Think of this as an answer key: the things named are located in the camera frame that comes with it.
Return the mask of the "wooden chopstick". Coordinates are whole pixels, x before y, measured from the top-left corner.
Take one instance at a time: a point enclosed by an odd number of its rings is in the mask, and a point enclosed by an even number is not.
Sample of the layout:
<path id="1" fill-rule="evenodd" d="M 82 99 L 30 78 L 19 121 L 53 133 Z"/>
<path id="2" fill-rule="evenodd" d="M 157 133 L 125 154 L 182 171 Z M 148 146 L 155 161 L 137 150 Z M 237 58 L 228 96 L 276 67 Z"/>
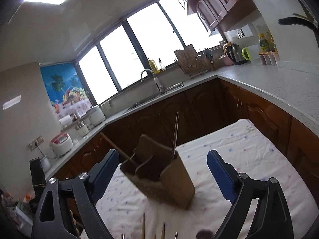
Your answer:
<path id="1" fill-rule="evenodd" d="M 141 238 L 145 239 L 146 238 L 146 214 L 143 213 L 142 216 L 142 229 L 141 229 Z"/>
<path id="2" fill-rule="evenodd" d="M 134 166 L 138 166 L 138 164 L 132 160 L 126 153 L 124 153 L 114 142 L 112 142 L 103 132 L 100 132 L 100 135 L 118 152 L 122 157 L 130 161 Z"/>
<path id="3" fill-rule="evenodd" d="M 161 239 L 165 239 L 165 223 L 162 225 Z"/>

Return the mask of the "kitchen faucet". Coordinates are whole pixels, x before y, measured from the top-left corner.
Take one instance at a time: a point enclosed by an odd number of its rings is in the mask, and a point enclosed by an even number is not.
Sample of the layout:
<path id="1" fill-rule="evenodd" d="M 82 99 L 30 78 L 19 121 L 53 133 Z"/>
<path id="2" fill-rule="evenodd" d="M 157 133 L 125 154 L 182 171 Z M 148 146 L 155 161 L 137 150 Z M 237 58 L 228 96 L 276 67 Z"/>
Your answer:
<path id="1" fill-rule="evenodd" d="M 141 82 L 143 82 L 143 74 L 144 73 L 147 73 L 148 76 L 150 77 L 147 77 L 147 78 L 150 78 L 153 80 L 157 90 L 159 91 L 159 93 L 163 93 L 165 91 L 165 88 L 164 88 L 164 85 L 160 82 L 159 78 L 156 77 L 156 75 L 154 74 L 153 70 L 150 70 L 150 69 L 144 69 L 142 72 L 141 72 L 141 75 L 140 75 L 140 78 L 141 78 Z"/>

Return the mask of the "aluminium pot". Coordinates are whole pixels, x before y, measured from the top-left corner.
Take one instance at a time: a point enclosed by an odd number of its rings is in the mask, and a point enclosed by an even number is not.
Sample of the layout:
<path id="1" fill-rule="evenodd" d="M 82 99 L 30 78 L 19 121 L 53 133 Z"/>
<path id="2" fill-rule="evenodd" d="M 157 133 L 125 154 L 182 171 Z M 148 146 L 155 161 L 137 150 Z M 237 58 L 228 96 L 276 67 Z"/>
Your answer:
<path id="1" fill-rule="evenodd" d="M 40 158 L 40 163 L 42 165 L 44 174 L 46 174 L 52 168 L 52 164 L 47 155 L 44 155 Z"/>

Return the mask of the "white floral tablecloth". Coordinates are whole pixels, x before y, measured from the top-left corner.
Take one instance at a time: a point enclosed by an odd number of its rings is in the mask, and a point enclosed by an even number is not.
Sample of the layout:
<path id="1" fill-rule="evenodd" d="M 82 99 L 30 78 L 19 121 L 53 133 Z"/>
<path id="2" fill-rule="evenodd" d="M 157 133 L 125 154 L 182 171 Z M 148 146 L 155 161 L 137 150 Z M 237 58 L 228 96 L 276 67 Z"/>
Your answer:
<path id="1" fill-rule="evenodd" d="M 287 158 L 250 121 L 243 119 L 177 148 L 195 187 L 187 210 L 146 198 L 120 171 L 112 177 L 96 208 L 114 238 L 141 238 L 146 214 L 146 238 L 195 238 L 200 230 L 216 232 L 231 203 L 207 166 L 207 153 L 218 151 L 237 172 L 252 179 L 278 179 L 288 203 L 295 238 L 302 238 L 318 216 L 316 202 Z"/>

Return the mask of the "white red rice cooker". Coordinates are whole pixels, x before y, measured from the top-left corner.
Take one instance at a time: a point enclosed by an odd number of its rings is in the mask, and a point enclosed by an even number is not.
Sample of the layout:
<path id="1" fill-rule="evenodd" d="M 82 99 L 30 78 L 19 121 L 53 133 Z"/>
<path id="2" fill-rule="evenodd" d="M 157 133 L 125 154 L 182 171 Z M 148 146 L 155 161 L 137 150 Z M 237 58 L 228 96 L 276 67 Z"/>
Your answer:
<path id="1" fill-rule="evenodd" d="M 73 142 L 68 133 L 60 133 L 50 141 L 49 146 L 58 157 L 62 157 L 72 149 Z"/>

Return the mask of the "small white cooker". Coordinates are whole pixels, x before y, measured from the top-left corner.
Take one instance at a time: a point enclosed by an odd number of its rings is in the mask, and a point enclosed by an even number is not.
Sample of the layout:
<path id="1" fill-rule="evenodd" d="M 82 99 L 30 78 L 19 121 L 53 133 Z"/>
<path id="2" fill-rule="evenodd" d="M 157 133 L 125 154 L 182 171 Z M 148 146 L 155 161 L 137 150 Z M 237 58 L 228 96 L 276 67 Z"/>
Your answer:
<path id="1" fill-rule="evenodd" d="M 83 121 L 79 122 L 75 126 L 75 130 L 80 137 L 84 137 L 89 133 L 89 129 L 88 129 L 87 125 L 85 124 L 85 122 L 83 122 Z"/>

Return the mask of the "wooden utensil holder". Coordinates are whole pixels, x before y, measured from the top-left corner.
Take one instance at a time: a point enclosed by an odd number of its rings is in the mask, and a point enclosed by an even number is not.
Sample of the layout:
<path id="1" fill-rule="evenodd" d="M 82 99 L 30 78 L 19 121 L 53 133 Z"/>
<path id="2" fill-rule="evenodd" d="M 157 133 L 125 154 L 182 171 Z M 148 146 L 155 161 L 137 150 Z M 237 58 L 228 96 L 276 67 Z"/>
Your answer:
<path id="1" fill-rule="evenodd" d="M 195 187 L 177 152 L 142 134 L 133 156 L 120 165 L 124 175 L 147 198 L 188 209 Z"/>

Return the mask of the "fruit poster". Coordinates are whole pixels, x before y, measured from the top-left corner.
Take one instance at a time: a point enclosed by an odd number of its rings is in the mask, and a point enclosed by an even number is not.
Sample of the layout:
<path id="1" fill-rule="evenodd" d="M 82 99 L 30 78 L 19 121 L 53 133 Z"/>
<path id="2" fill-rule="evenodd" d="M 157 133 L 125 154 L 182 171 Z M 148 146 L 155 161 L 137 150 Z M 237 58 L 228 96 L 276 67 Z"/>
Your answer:
<path id="1" fill-rule="evenodd" d="M 73 63 L 42 66 L 40 73 L 50 103 L 58 118 L 76 114 L 83 116 L 91 102 Z"/>

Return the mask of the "pink container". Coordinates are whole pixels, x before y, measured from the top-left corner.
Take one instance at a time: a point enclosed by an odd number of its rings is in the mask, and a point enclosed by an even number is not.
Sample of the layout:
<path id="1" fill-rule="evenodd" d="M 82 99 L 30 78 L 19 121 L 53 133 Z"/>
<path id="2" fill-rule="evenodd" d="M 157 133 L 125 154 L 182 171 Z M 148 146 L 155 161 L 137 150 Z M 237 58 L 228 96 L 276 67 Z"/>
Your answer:
<path id="1" fill-rule="evenodd" d="M 222 57 L 222 61 L 224 62 L 224 65 L 226 66 L 234 65 L 234 62 L 227 55 L 224 55 Z"/>

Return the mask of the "green cup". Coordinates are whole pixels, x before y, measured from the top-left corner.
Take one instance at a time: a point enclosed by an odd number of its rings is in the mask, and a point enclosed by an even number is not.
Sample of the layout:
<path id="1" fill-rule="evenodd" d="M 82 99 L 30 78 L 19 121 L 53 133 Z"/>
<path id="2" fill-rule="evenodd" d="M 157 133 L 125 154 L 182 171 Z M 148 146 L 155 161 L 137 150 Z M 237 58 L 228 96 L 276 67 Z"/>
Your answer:
<path id="1" fill-rule="evenodd" d="M 250 54 L 248 47 L 242 49 L 242 57 L 247 61 L 252 60 L 252 55 Z"/>

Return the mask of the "electric kettle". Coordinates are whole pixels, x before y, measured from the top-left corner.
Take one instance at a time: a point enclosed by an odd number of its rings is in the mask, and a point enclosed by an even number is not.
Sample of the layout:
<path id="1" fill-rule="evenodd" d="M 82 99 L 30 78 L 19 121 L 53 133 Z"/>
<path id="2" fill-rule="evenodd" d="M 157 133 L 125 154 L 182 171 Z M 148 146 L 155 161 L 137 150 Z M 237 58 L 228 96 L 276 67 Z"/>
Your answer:
<path id="1" fill-rule="evenodd" d="M 229 59 L 235 64 L 235 65 L 241 65 L 248 62 L 248 60 L 244 59 L 242 56 L 241 48 L 239 45 L 229 42 L 226 45 L 225 52 Z"/>

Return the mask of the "wooden dish rack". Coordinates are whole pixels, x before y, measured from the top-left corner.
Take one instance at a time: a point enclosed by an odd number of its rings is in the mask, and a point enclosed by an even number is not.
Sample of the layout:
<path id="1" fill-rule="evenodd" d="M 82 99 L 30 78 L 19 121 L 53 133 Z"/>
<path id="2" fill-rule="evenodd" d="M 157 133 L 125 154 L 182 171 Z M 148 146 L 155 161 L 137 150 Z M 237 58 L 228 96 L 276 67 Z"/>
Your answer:
<path id="1" fill-rule="evenodd" d="M 196 52 L 193 45 L 188 45 L 183 50 L 174 51 L 174 54 L 177 58 L 178 66 L 189 77 L 216 70 L 214 58 L 209 49 L 204 49 L 203 52 Z"/>

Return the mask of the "yellow oil bottle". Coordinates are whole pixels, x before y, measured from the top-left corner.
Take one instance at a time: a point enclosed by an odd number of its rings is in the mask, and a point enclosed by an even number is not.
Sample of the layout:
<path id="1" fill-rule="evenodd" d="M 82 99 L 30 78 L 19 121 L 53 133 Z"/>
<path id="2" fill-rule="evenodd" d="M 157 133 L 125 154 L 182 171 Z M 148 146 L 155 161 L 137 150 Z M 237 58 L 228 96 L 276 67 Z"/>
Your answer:
<path id="1" fill-rule="evenodd" d="M 259 38 L 259 45 L 261 47 L 262 52 L 263 53 L 269 52 L 270 51 L 269 43 L 267 39 L 265 38 L 265 36 L 263 35 L 263 33 L 259 33 L 258 38 Z"/>

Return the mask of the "yellow dish soap bottle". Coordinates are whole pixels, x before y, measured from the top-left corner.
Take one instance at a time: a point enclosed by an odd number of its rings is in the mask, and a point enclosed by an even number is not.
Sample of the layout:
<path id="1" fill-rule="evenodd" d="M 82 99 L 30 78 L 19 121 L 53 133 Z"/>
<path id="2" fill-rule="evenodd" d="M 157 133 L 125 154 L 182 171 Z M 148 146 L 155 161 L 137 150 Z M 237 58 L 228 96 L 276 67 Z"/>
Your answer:
<path id="1" fill-rule="evenodd" d="M 149 66 L 150 66 L 150 68 L 151 68 L 151 70 L 153 71 L 154 74 L 160 73 L 160 70 L 157 67 L 157 65 L 156 65 L 154 60 L 148 58 L 148 63 L 149 63 Z"/>

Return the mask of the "black pan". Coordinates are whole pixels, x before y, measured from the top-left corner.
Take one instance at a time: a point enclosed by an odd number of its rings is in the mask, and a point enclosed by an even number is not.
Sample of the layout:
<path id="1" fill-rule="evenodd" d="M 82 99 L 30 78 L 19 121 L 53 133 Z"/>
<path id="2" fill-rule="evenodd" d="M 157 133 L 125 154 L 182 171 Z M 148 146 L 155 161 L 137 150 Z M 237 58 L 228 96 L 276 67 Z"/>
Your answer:
<path id="1" fill-rule="evenodd" d="M 305 26 L 308 29 L 311 29 L 314 33 L 318 35 L 318 28 L 306 19 L 299 18 L 299 17 L 286 17 L 278 19 L 278 24 L 285 26 L 285 25 L 301 25 Z"/>

